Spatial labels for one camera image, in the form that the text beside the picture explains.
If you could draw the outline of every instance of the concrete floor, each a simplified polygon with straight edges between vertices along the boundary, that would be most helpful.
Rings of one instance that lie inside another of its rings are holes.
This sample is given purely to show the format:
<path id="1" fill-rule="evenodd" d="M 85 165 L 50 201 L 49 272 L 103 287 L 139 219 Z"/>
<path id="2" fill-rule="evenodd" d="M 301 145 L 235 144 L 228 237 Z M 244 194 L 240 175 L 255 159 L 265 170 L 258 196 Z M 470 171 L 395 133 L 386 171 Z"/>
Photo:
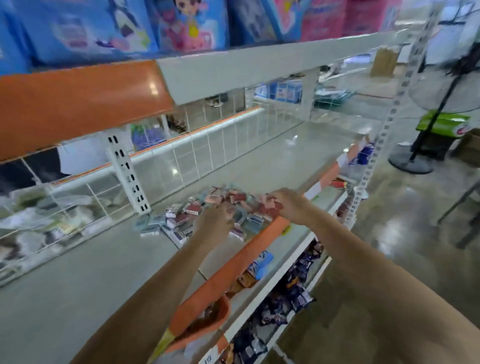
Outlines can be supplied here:
<path id="1" fill-rule="evenodd" d="M 412 113 L 408 104 L 405 113 Z M 474 118 L 480 120 L 478 111 Z M 390 141 L 416 137 L 418 119 L 397 123 Z M 367 188 L 353 232 L 382 251 L 480 327 L 480 239 L 466 250 L 453 244 L 468 231 L 479 204 L 469 200 L 441 226 L 437 219 L 476 180 L 477 170 L 454 159 L 435 162 L 432 174 L 394 169 L 385 153 Z M 295 364 L 396 364 L 394 347 L 378 331 L 368 307 L 344 281 L 335 261 L 313 289 L 317 302 L 295 315 L 277 342 Z M 275 352 L 264 363 L 282 363 Z"/>

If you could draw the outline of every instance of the pink small box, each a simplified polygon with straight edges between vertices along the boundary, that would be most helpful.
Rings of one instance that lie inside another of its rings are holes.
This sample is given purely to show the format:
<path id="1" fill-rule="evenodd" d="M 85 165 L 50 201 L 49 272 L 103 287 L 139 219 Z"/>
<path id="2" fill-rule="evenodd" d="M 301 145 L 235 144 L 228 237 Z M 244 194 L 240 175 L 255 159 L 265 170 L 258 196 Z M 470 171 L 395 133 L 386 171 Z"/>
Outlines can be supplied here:
<path id="1" fill-rule="evenodd" d="M 347 0 L 312 0 L 301 23 L 301 42 L 342 36 Z"/>
<path id="2" fill-rule="evenodd" d="M 343 36 L 392 30 L 402 0 L 348 0 Z"/>

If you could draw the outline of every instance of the blue packaging with cartoon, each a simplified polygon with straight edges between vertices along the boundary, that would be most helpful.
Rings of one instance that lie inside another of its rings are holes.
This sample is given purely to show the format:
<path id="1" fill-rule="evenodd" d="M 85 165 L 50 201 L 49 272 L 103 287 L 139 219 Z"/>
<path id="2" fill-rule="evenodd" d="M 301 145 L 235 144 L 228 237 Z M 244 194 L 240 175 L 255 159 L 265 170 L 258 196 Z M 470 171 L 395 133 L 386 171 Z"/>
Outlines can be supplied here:
<path id="1" fill-rule="evenodd" d="M 225 0 L 156 0 L 162 51 L 192 52 L 228 47 Z"/>
<path id="2" fill-rule="evenodd" d="M 35 57 L 47 65 L 138 58 L 157 52 L 144 0 L 16 0 Z"/>
<path id="3" fill-rule="evenodd" d="M 29 60 L 23 54 L 12 28 L 0 9 L 0 76 L 13 73 L 28 73 Z"/>
<path id="4" fill-rule="evenodd" d="M 228 0 L 241 24 L 244 44 L 300 39 L 303 14 L 311 0 Z"/>

